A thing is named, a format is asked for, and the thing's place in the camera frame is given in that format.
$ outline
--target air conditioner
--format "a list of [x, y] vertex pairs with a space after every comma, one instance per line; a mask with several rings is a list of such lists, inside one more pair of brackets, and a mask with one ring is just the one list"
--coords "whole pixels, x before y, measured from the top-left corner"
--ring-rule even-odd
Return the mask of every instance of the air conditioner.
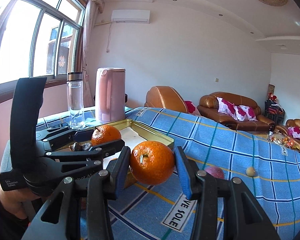
[[111, 21], [115, 23], [149, 23], [150, 11], [113, 10]]

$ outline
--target metal screw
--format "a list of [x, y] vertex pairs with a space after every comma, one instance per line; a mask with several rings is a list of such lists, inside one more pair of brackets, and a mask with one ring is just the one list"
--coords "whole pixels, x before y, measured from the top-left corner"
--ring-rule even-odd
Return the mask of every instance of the metal screw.
[[100, 176], [106, 176], [107, 174], [108, 174], [107, 170], [101, 170], [101, 171], [99, 171], [99, 175]]
[[240, 184], [242, 182], [242, 180], [238, 177], [234, 177], [232, 180], [233, 180], [233, 183], [235, 183], [235, 184]]
[[63, 183], [64, 184], [69, 184], [69, 183], [71, 183], [72, 182], [72, 178], [71, 177], [65, 177], [64, 179], [63, 179]]
[[197, 171], [197, 174], [198, 174], [198, 176], [200, 176], [200, 177], [205, 177], [205, 176], [207, 176], [207, 172], [206, 172], [206, 171], [203, 171], [203, 170]]

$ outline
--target pink kettle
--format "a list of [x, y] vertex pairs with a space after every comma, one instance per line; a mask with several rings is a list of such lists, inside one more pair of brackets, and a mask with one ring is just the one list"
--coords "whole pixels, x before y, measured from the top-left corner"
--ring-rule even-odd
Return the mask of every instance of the pink kettle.
[[124, 119], [124, 68], [99, 68], [96, 80], [96, 120], [101, 123]]

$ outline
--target window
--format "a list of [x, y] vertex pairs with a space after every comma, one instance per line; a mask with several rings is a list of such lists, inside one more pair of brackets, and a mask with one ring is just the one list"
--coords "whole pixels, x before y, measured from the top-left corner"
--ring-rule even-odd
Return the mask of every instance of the window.
[[18, 0], [0, 33], [0, 95], [22, 77], [63, 80], [74, 71], [84, 6], [78, 0]]

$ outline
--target bottle cap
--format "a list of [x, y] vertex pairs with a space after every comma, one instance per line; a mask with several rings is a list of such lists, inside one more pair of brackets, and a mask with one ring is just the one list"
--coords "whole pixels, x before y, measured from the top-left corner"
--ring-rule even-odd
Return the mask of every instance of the bottle cap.
[[82, 72], [69, 72], [67, 81], [82, 81]]

